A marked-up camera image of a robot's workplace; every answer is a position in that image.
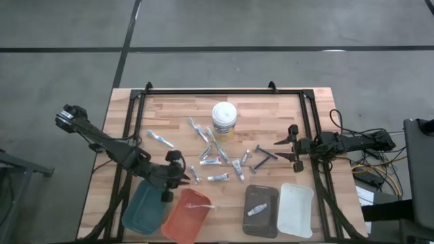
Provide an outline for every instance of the wooden table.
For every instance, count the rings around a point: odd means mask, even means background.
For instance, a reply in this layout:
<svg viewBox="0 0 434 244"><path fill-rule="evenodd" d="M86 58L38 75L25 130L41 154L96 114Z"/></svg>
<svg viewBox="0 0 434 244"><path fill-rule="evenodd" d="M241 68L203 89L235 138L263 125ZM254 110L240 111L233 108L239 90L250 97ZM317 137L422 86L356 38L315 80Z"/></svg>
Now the wooden table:
<svg viewBox="0 0 434 244"><path fill-rule="evenodd" d="M335 108L330 88L313 88L317 109L323 131L337 131L338 128L332 124L329 118L329 111ZM129 102L130 89L114 89L111 96L104 132L113 137L120 137L125 123L125 115ZM311 227L313 236L310 239L303 239L292 235L279 233L275 239L266 239L245 235L242 231L243 206L245 189L249 184L272 186L280 190L283 183L300 184L309 186L315 190L311 162L308 157L302 157L304 171L295 174L292 163L286 159L270 160L262 166L257 174L252 174L248 165L256 165L264 155L251 153L247 165L243 167L245 181L237 178L231 165L199 165L198 155L205 148L204 141L197 135L195 130L188 124L187 119L192 117L202 127L211 126L211 110L217 102L227 101L234 104L238 110L235 137L222 146L228 153L231 160L239 159L246 149L254 149L256 145L269 150L270 152L288 152L290 145L273 145L274 142L286 138L288 127L297 124L300 130L299 138L305 137L304 124L300 109L300 100L294 95L158 95L146 96L144 114L142 118L142 129L140 135L143 138L141 147L149 152L154 163L165 163L164 156L167 147L160 142L146 136L146 129L153 130L159 136L163 136L171 142L176 149L180 150L188 165L194 165L199 174L215 176L229 172L233 178L229 182L203 182L195 185L183 186L174 190L176 204L178 195L183 188L192 188L210 198L213 205L217 206L216 211L209 212L202 229L197 237L201 242L270 242L270 241L322 241L323 233L317 206L317 198L313 197ZM313 118L310 104L309 120L313 125ZM211 157L217 156L214 149ZM107 161L106 155L98 155L95 167ZM350 223L363 235L367 236L366 228L359 206L359 200L355 190L354 179L351 174L348 161L336 160L333 162L332 179L336 191L338 206L341 208ZM115 163L100 168L92 176L89 192L83 211L78 237L84 237L99 221L106 211L115 175ZM135 193L138 183L142 179L133 178L131 196ZM334 232L332 215L327 210L329 225ZM119 211L115 216L114 227L119 221ZM124 241L133 242L158 242L168 241L158 230L152 236L144 236L126 229Z"/></svg>

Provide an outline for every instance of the black floor stripe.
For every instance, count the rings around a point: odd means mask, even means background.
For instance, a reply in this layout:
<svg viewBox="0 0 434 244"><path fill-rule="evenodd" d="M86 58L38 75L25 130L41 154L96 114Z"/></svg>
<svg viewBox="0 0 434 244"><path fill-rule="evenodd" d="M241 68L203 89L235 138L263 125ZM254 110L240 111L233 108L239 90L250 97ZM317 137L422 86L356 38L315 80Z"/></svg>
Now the black floor stripe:
<svg viewBox="0 0 434 244"><path fill-rule="evenodd" d="M138 16L138 10L140 8L142 0L136 0L134 2L133 12L131 14L130 24L128 25L127 35L125 36L125 41L123 42L121 57L119 63L117 64L115 79L113 80L112 88L119 88L121 85L123 68L125 67L125 62L127 61L128 49L131 44L131 39L133 37L134 27L136 25L136 19Z"/></svg>
<svg viewBox="0 0 434 244"><path fill-rule="evenodd" d="M0 53L115 53L122 47L0 47Z"/></svg>
<svg viewBox="0 0 434 244"><path fill-rule="evenodd" d="M431 13L434 16L434 5L433 5L432 0L425 0L425 3L427 4L429 11L431 11Z"/></svg>
<svg viewBox="0 0 434 244"><path fill-rule="evenodd" d="M375 52L375 51L434 51L434 45L399 46L250 46L250 47L131 47L133 53L192 53L192 52Z"/></svg>

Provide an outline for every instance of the plastic tray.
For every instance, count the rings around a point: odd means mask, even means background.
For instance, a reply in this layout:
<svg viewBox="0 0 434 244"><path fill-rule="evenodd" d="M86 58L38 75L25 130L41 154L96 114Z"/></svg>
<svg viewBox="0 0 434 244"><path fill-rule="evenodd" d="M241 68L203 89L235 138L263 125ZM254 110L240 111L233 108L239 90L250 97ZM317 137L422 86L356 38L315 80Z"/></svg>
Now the plastic tray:
<svg viewBox="0 0 434 244"><path fill-rule="evenodd" d="M191 190L184 189L181 191L181 197L175 208L170 213L166 223L161 226L161 232L167 238L179 243L194 243L205 220L208 207L186 207L192 205L211 205L211 201L202 194Z"/></svg>
<svg viewBox="0 0 434 244"><path fill-rule="evenodd" d="M162 193L146 180L141 181L123 214L122 224L144 235L153 234L163 222L166 203L161 202Z"/></svg>
<svg viewBox="0 0 434 244"><path fill-rule="evenodd" d="M243 231L255 237L276 238L277 236L277 201L279 191L268 186L249 185L245 190ZM248 216L252 208L266 203L262 212Z"/></svg>
<svg viewBox="0 0 434 244"><path fill-rule="evenodd" d="M313 190L307 186L285 183L280 188L277 228L299 237L312 237L311 209Z"/></svg>

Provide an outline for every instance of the white tray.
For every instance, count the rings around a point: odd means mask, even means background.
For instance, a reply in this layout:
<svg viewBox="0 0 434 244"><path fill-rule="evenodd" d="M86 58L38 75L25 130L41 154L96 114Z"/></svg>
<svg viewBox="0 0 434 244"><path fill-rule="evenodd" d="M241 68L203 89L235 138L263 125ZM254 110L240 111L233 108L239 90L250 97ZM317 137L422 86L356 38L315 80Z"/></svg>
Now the white tray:
<svg viewBox="0 0 434 244"><path fill-rule="evenodd" d="M277 229L299 237L312 237L311 209L313 190L307 186L285 183L280 188Z"/></svg>

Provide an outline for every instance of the red tray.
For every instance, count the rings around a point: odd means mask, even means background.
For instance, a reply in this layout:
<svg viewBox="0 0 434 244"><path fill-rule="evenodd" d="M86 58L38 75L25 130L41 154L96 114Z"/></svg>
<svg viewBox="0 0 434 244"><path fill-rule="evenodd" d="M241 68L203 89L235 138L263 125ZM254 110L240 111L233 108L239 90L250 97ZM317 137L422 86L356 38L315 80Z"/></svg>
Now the red tray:
<svg viewBox="0 0 434 244"><path fill-rule="evenodd" d="M192 205L211 205L211 201L195 190L184 189L175 208L170 213L166 223L161 226L161 232L167 238L179 244L191 244L195 242L197 234L201 230L209 208L194 207Z"/></svg>

